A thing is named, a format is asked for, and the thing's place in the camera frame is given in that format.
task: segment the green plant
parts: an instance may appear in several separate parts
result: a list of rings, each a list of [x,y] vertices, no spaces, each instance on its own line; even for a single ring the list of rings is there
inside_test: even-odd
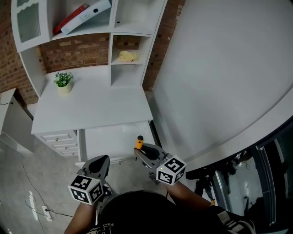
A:
[[[58,87],[65,87],[72,78],[73,78],[73,76],[71,73],[58,72],[55,76],[54,83]]]

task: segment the electrical cable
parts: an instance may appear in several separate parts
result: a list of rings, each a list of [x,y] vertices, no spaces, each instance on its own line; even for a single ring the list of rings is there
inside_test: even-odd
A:
[[[31,206],[29,206],[29,205],[27,204],[27,201],[26,201],[26,195],[24,195],[24,202],[25,202],[26,206],[29,207],[29,208],[30,208],[32,211],[34,211],[35,213],[37,213],[37,218],[38,218],[39,215],[42,215],[42,216],[45,217],[45,215],[43,215],[43,214],[41,214],[41,213],[38,212],[38,208],[37,208],[37,200],[36,200],[36,198],[35,198],[32,194],[30,194],[30,193],[28,193],[28,192],[26,192],[26,193],[27,193],[28,195],[32,196],[33,199],[35,200],[35,203],[36,203],[36,206],[35,206],[36,208],[35,208],[35,209],[36,209],[37,211],[35,211]],[[43,226],[42,226],[41,221],[40,221],[39,218],[38,218],[38,222],[40,223],[40,226],[41,226],[41,229],[42,229],[43,233],[46,234],[45,231],[44,231],[44,229],[43,229]]]
[[[56,213],[56,212],[53,211],[53,210],[47,210],[47,209],[45,209],[45,211],[50,211],[50,212],[53,212],[53,213],[55,213],[55,214],[64,215],[64,216],[68,216],[68,217],[72,217],[72,218],[73,218],[73,216],[71,216],[71,215],[68,215],[68,214],[61,214],[61,213]]]
[[[68,217],[73,217],[73,216],[71,216],[71,215],[67,215],[67,214],[56,213],[55,211],[53,211],[53,209],[52,209],[48,204],[46,204],[46,203],[44,202],[44,200],[43,200],[41,194],[40,194],[40,193],[38,192],[38,190],[33,186],[31,180],[30,180],[29,177],[27,176],[27,172],[26,172],[26,170],[25,170],[25,168],[24,168],[24,164],[23,164],[23,161],[22,161],[22,156],[21,156],[20,153],[19,153],[19,157],[20,157],[20,160],[21,160],[21,162],[22,162],[22,167],[23,167],[24,174],[26,175],[26,177],[27,177],[29,183],[30,183],[31,186],[34,188],[34,190],[39,194],[39,196],[40,196],[40,198],[41,198],[41,200],[42,200],[42,202],[43,202],[43,205],[44,205],[44,206],[47,206],[47,207],[50,208],[50,210],[45,209],[45,211],[51,211],[51,212],[53,212],[53,213],[55,214],[55,218],[57,217],[56,214],[64,215],[64,216],[68,216]],[[33,195],[31,195],[31,194],[29,194],[29,195],[32,196],[32,197],[34,198],[34,200],[35,200],[35,202],[36,202],[36,206],[37,206],[37,200],[36,200],[36,198],[35,198]],[[27,204],[27,201],[26,201],[25,197],[24,197],[24,201],[25,201],[25,203],[26,203],[26,206],[29,207],[32,211],[34,211],[33,208],[30,207],[30,206]]]
[[[22,161],[22,155],[21,155],[20,153],[19,153],[19,157],[20,157],[20,160],[21,160],[21,162],[22,162],[22,167],[23,167],[24,174],[26,175],[26,177],[27,177],[29,183],[31,184],[31,186],[32,186],[32,187],[34,188],[34,190],[39,194],[40,198],[42,199],[43,204],[45,205],[45,202],[44,202],[44,200],[43,200],[41,194],[40,194],[40,193],[38,192],[38,190],[33,186],[33,184],[31,183],[31,180],[30,180],[29,177],[27,176],[27,172],[26,172],[26,170],[25,170],[25,168],[24,168],[24,164],[23,164],[23,161]]]
[[[37,207],[37,200],[36,200],[36,198],[35,198],[32,194],[30,194],[30,193],[28,193],[28,192],[26,192],[26,193],[27,193],[28,195],[30,195],[31,197],[33,197],[33,199],[35,200],[35,203],[36,203],[36,207]],[[41,213],[36,212],[31,206],[29,206],[29,205],[27,204],[27,201],[26,201],[26,197],[25,197],[25,195],[24,195],[24,202],[25,202],[26,206],[27,206],[28,208],[30,208],[32,211],[34,211],[35,213],[37,213],[37,214],[39,214],[39,215],[41,215],[41,216],[47,217],[46,215],[43,215],[43,214],[41,214]]]
[[[250,169],[250,166],[247,162],[244,162],[246,164],[246,169],[249,170]]]
[[[56,214],[59,214],[59,215],[64,215],[64,216],[68,216],[68,217],[72,217],[73,218],[73,216],[71,216],[71,215],[68,215],[68,214],[61,214],[61,213],[57,213],[57,212],[55,212],[49,205],[47,205],[47,204],[45,204],[47,207],[49,207],[50,209],[48,210],[48,209],[45,209],[45,211],[50,211],[50,212],[53,212],[55,215]]]
[[[8,103],[5,103],[5,104],[1,104],[1,102],[0,102],[0,105],[1,105],[1,106],[5,106],[5,105],[7,105],[7,104],[13,104],[13,102],[8,102]]]

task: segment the red binder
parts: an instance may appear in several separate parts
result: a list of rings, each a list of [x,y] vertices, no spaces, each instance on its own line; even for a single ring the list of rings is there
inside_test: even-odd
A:
[[[55,27],[53,29],[53,33],[57,34],[59,33],[59,31],[61,30],[61,28],[67,24],[70,20],[72,20],[74,17],[76,17],[77,15],[79,15],[80,13],[82,13],[86,8],[89,7],[89,4],[83,4],[82,6],[80,6],[79,8],[77,8],[74,12],[72,12],[69,16],[66,17],[66,19],[64,19],[57,27]]]

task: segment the red brick wall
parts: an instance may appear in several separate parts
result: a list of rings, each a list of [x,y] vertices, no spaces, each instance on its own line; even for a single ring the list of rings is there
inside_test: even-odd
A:
[[[38,97],[27,78],[16,51],[11,27],[11,1],[0,9],[0,93],[17,88],[15,98],[22,105],[36,103]]]
[[[167,2],[142,84],[144,90],[152,89],[155,83],[184,4],[185,0]]]
[[[109,33],[88,34],[51,41],[37,48],[43,71],[107,65]]]

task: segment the forearm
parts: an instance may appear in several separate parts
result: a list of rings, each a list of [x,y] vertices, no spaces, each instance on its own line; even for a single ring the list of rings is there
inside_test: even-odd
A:
[[[64,234],[82,234],[88,231],[95,224],[96,209],[96,204],[91,206],[81,202]]]
[[[211,205],[209,201],[198,196],[180,182],[177,182],[173,186],[167,184],[164,184],[164,186],[176,205],[196,211],[206,209]]]

